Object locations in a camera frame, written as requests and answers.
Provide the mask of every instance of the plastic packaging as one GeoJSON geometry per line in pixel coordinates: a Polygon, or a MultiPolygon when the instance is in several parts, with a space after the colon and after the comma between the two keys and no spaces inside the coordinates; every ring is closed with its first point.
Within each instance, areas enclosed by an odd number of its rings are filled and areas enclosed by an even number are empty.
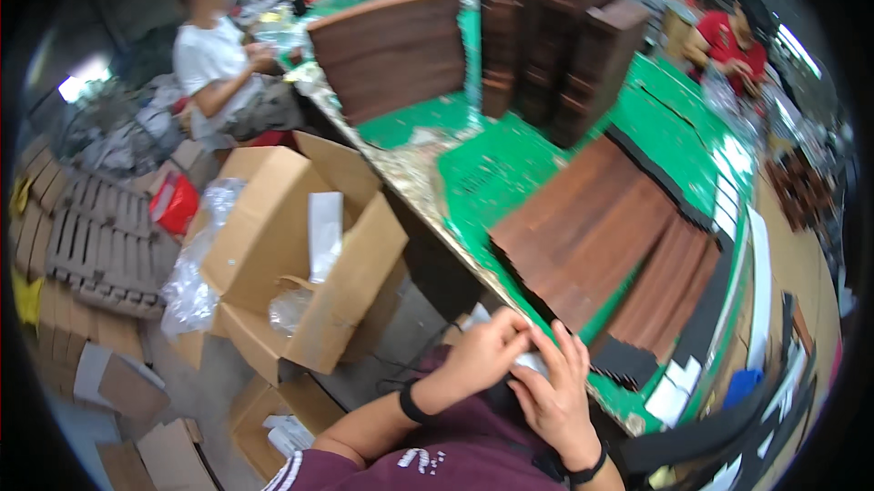
{"type": "Polygon", "coordinates": [[[310,193],[310,282],[321,284],[343,249],[343,192],[310,193]]]}
{"type": "Polygon", "coordinates": [[[173,235],[185,235],[198,211],[198,191],[179,172],[171,170],[148,204],[152,221],[173,235]]]}
{"type": "Polygon", "coordinates": [[[728,125],[740,141],[751,148],[759,146],[759,133],[744,117],[728,78],[713,65],[708,65],[701,77],[701,92],[707,107],[728,125]]]}
{"type": "Polygon", "coordinates": [[[315,441],[312,432],[294,415],[269,415],[261,426],[271,429],[268,441],[286,459],[290,459],[295,452],[310,449],[315,441]]]}
{"type": "Polygon", "coordinates": [[[300,318],[313,300],[312,291],[300,287],[287,290],[270,301],[268,322],[270,327],[288,337],[295,334],[300,318]]]}
{"type": "Polygon", "coordinates": [[[210,213],[210,220],[179,252],[173,272],[161,289],[167,302],[161,332],[167,337],[212,327],[219,295],[203,281],[200,265],[245,186],[246,181],[240,178],[220,178],[210,182],[203,192],[200,208],[210,213]]]}

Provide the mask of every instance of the green cutting mat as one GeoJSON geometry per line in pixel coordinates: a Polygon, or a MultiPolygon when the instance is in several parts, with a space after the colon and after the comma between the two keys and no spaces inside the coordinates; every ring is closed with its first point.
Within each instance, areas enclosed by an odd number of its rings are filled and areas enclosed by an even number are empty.
{"type": "MultiPolygon", "coordinates": [[[[610,123],[643,149],[679,184],[686,199],[708,216],[713,215],[716,179],[720,175],[737,188],[742,202],[750,200],[752,163],[749,154],[739,147],[725,124],[706,108],[702,109],[704,103],[700,100],[700,90],[696,91],[696,86],[684,85],[681,77],[685,78],[682,72],[667,63],[637,56],[617,103],[571,150],[553,146],[516,114],[505,114],[497,123],[485,124],[479,136],[447,152],[437,161],[445,183],[447,227],[548,334],[547,323],[525,300],[516,281],[489,249],[488,229],[518,208],[610,123]]],[[[746,213],[742,213],[738,231],[745,226],[746,219],[746,213]]],[[[732,274],[743,272],[743,265],[736,262],[732,274]]],[[[580,331],[584,343],[591,342],[606,324],[634,275],[629,275],[580,331]]],[[[746,280],[743,280],[734,297],[732,318],[713,364],[703,372],[699,389],[684,411],[682,420],[694,417],[705,400],[705,391],[716,375],[731,338],[733,317],[740,307],[745,288],[746,280]]],[[[592,375],[590,383],[600,396],[601,405],[618,420],[628,421],[629,417],[637,416],[638,421],[642,420],[644,432],[658,431],[661,421],[652,417],[644,405],[662,372],[663,368],[639,392],[626,390],[604,376],[592,375]]]]}

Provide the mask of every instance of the yellow paper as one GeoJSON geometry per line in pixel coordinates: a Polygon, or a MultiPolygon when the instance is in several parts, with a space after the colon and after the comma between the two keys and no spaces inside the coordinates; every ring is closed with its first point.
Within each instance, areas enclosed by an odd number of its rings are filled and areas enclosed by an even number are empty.
{"type": "Polygon", "coordinates": [[[18,318],[25,324],[36,326],[39,322],[39,291],[43,287],[44,279],[40,277],[28,284],[27,279],[15,267],[11,271],[18,318]]]}
{"type": "Polygon", "coordinates": [[[27,192],[30,191],[30,185],[32,183],[33,180],[28,177],[18,177],[12,185],[9,212],[15,218],[18,218],[25,213],[25,208],[27,207],[27,192]]]}

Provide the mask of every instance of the man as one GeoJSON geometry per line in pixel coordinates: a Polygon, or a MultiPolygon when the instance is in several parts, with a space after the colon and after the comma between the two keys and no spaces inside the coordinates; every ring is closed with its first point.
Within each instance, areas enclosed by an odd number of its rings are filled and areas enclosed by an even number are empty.
{"type": "Polygon", "coordinates": [[[420,380],[348,413],[289,459],[265,491],[624,491],[589,420],[589,354],[558,320],[552,340],[508,308],[420,367],[420,380]],[[534,344],[549,378],[515,365],[534,344]],[[508,385],[498,385],[509,373],[508,385]],[[490,405],[509,386],[523,422],[490,405]]]}
{"type": "Polygon", "coordinates": [[[737,96],[761,96],[770,40],[777,31],[773,14],[761,0],[736,0],[733,14],[708,11],[690,32],[683,56],[693,64],[690,77],[700,82],[713,64],[724,73],[737,96]]]}

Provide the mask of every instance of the person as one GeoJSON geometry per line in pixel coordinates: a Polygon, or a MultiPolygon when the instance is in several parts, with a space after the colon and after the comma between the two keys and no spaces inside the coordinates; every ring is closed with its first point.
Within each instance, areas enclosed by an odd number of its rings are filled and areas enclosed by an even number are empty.
{"type": "Polygon", "coordinates": [[[737,96],[758,99],[765,80],[774,17],[761,0],[736,0],[733,13],[708,11],[690,31],[683,56],[693,64],[690,77],[701,82],[708,65],[724,73],[737,96]]]}
{"type": "Polygon", "coordinates": [[[296,452],[265,491],[559,491],[565,475],[575,491],[622,491],[589,419],[588,351],[558,320],[552,329],[558,347],[518,313],[498,310],[456,347],[436,349],[421,379],[346,414],[296,452]],[[548,379],[514,362],[531,344],[548,379]],[[490,404],[495,388],[518,400],[521,425],[490,404]]]}
{"type": "Polygon", "coordinates": [[[237,0],[178,0],[188,14],[173,46],[173,69],[194,103],[191,137],[226,157],[262,132],[302,124],[290,88],[268,75],[278,65],[263,44],[242,44],[228,17],[237,0]]]}

